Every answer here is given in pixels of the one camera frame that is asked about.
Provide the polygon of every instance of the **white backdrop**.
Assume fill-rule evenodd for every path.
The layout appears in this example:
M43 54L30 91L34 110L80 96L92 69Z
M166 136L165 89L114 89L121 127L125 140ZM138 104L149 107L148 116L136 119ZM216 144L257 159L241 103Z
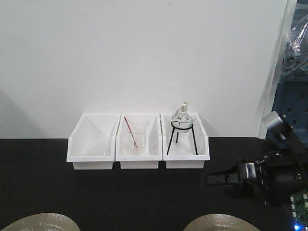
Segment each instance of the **white backdrop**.
M83 112L173 112L257 137L287 0L1 0L0 138Z

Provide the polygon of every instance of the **green circuit board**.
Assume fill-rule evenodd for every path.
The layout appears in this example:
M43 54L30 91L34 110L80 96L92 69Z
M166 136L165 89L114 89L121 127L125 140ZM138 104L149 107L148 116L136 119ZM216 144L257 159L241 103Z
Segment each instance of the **green circuit board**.
M308 227L308 195L302 190L290 196L292 216L300 225Z

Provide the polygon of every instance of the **white plastic bin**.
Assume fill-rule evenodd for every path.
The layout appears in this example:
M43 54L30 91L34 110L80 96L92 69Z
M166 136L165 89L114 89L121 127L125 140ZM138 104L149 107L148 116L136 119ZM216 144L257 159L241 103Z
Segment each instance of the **white plastic bin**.
M141 124L144 127L145 146L141 154L132 154L127 148L130 134L124 117L128 119L132 131L133 124ZM160 116L123 114L116 137L115 159L120 161L121 169L158 168L158 161L162 160Z
M203 168L205 160L210 160L208 135L205 132L200 117L198 114L190 114L190 116L194 120L193 130L198 155L195 153L192 130L189 130L187 133L179 133L178 143L176 143L177 130L175 130L167 155L173 129L171 126L172 114L161 114L163 160L166 162L166 168Z
M83 114L68 139L67 162L74 169L112 169L120 114Z

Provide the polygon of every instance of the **black tripod stand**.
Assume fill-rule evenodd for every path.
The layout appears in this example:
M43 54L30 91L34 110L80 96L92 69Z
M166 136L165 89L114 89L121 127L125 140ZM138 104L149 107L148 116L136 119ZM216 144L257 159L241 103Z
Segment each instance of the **black tripod stand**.
M196 155L198 155L197 145L196 145L196 138L195 138L195 136L194 136L194 131L193 131L193 124L192 124L192 126L189 127L189 128L177 128L177 127L173 126L173 124L172 124L172 122L171 122L171 126L173 127L173 130L172 130L172 133L171 133L171 138L170 138L170 142L169 142L169 146L168 146L168 150L167 150L167 155L168 155L169 150L170 150L170 146L171 146L171 142L172 142L172 138L173 138L173 134L174 134L174 130L175 130L175 129L181 130L181 131L186 131L186 130L189 130L189 129L192 130L194 148L195 148L195 150L196 150ZM178 142L178 138L179 138L179 133L177 133L177 140L176 140L176 143Z

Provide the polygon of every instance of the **black tabletop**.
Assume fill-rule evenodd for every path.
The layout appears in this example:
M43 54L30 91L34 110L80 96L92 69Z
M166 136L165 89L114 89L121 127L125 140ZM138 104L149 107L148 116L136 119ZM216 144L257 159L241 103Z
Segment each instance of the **black tabletop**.
M0 230L23 217L55 212L81 231L181 231L202 215L223 213L261 231L291 231L286 206L227 197L204 188L203 173L272 150L257 138L210 138L204 169L74 170L67 140L0 140Z

